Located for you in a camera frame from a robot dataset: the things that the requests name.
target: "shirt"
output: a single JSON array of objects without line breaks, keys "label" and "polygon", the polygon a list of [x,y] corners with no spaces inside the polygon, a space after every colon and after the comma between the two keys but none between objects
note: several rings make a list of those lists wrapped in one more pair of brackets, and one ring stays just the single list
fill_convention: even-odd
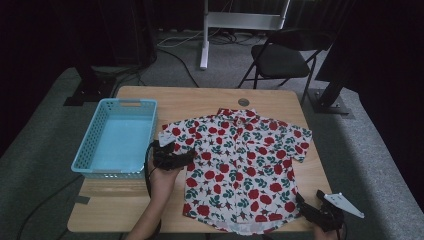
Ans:
[{"label": "shirt", "polygon": [[163,126],[174,153],[195,149],[187,166],[183,215],[239,235],[264,234],[300,216],[292,159],[305,158],[312,132],[259,116],[220,109]]}]

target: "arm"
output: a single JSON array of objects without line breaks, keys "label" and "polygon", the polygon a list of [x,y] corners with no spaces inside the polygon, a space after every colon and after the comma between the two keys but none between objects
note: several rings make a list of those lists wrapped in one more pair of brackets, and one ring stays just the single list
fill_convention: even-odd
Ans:
[{"label": "arm", "polygon": [[[149,161],[149,169],[153,168],[152,161]],[[152,186],[150,203],[128,234],[127,240],[144,240],[152,236],[172,194],[175,179],[179,172],[179,169],[171,171],[155,169],[152,172],[150,176]]]}]

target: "shirt sleeve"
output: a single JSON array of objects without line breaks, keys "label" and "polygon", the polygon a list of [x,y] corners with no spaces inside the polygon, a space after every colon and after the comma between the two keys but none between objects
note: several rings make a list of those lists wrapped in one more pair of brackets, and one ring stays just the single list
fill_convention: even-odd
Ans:
[{"label": "shirt sleeve", "polygon": [[288,142],[290,145],[288,146],[290,149],[288,152],[289,155],[293,159],[299,162],[303,162],[312,140],[312,131],[294,124],[289,124],[288,138],[290,141],[286,142]]}]

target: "plastic basket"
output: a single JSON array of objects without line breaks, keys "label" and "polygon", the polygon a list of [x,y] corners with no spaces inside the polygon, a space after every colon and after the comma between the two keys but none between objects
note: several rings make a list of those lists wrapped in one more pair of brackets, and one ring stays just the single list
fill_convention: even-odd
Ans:
[{"label": "plastic basket", "polygon": [[72,163],[86,178],[143,178],[144,159],[157,123],[154,99],[99,102]]}]

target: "floor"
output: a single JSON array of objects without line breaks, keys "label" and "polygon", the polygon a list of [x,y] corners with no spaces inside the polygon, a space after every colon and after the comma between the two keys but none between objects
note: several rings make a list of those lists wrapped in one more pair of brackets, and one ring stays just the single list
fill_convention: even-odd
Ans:
[{"label": "floor", "polygon": [[[196,33],[167,33],[194,36]],[[120,86],[234,88],[251,63],[250,47],[263,37],[237,35],[211,40],[208,69],[199,69],[201,41],[164,42],[158,58],[137,73],[127,68],[96,66],[115,76]],[[318,66],[325,59],[320,55]],[[97,106],[63,106],[79,84],[74,68],[67,69],[39,105],[36,112],[0,161],[0,239],[122,239],[121,233],[72,233],[66,225],[82,178],[70,166]],[[267,81],[260,89],[285,89],[301,95],[305,79],[283,87]],[[311,88],[325,89],[313,81]],[[251,88],[246,83],[243,88]],[[424,215],[406,187],[381,137],[369,120],[355,92],[343,89],[341,99],[353,118],[315,113],[309,100],[303,111],[333,192],[342,192],[365,213],[365,219],[346,214],[347,239],[421,239]],[[311,233],[270,234],[274,239],[312,239]],[[203,234],[161,234],[159,239],[204,239]],[[260,239],[233,234],[214,234],[211,239]]]}]

